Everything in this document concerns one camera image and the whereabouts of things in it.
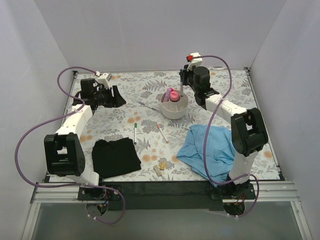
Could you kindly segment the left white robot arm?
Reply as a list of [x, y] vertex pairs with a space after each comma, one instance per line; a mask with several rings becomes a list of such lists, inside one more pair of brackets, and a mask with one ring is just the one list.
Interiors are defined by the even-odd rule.
[[106, 187], [99, 183], [99, 174], [86, 166], [80, 137], [87, 122], [98, 107], [119, 108], [126, 104], [116, 85], [110, 85], [111, 74], [82, 79], [80, 91], [73, 96], [72, 115], [62, 126], [44, 138], [47, 171], [51, 175], [66, 177], [81, 185], [91, 185], [89, 194], [95, 200], [106, 196]]

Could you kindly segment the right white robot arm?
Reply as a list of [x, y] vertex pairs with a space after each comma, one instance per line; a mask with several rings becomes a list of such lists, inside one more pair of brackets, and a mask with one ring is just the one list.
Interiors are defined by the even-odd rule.
[[210, 71], [204, 66], [185, 65], [180, 70], [181, 82], [194, 91], [196, 103], [218, 115], [231, 126], [231, 143], [235, 149], [233, 165], [226, 180], [218, 182], [208, 170], [207, 143], [211, 125], [207, 125], [203, 139], [203, 165], [205, 175], [214, 186], [215, 194], [237, 199], [249, 190], [253, 162], [269, 138], [262, 114], [258, 108], [246, 109], [228, 100], [210, 84]]

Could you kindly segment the white round divided organizer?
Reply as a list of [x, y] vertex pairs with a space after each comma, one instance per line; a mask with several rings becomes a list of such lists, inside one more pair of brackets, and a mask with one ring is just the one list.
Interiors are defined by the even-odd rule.
[[188, 111], [189, 99], [188, 96], [179, 90], [179, 101], [173, 102], [170, 99], [164, 102], [165, 93], [162, 94], [160, 99], [160, 110], [161, 113], [170, 120], [178, 120], [184, 117]]

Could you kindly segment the light pink highlighter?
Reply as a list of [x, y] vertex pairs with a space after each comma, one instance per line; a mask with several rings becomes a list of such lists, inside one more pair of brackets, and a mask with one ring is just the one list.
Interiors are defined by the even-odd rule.
[[169, 99], [170, 99], [170, 96], [166, 96], [166, 93], [165, 93], [164, 97], [163, 97], [163, 100], [162, 100], [162, 103], [168, 102]]

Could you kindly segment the pink black highlighter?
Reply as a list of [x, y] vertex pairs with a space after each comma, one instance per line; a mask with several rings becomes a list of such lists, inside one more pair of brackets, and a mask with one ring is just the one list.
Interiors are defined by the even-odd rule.
[[168, 88], [166, 93], [165, 93], [165, 96], [169, 97], [171, 92], [173, 91], [174, 89], [172, 87]]

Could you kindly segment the blue capped marker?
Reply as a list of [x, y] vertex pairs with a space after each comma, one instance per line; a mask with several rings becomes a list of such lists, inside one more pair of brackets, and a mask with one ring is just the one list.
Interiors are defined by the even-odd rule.
[[184, 74], [183, 73], [179, 73], [180, 76], [180, 92], [181, 94], [184, 93]]

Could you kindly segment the orange capped marker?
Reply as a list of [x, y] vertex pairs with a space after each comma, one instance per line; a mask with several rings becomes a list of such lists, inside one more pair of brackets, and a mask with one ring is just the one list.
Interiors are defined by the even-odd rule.
[[162, 128], [161, 128], [161, 126], [160, 126], [158, 123], [156, 124], [156, 126], [157, 126], [160, 134], [162, 135], [164, 141], [165, 141], [166, 143], [169, 143], [169, 140], [168, 140], [168, 138], [166, 137], [164, 131], [163, 131]]

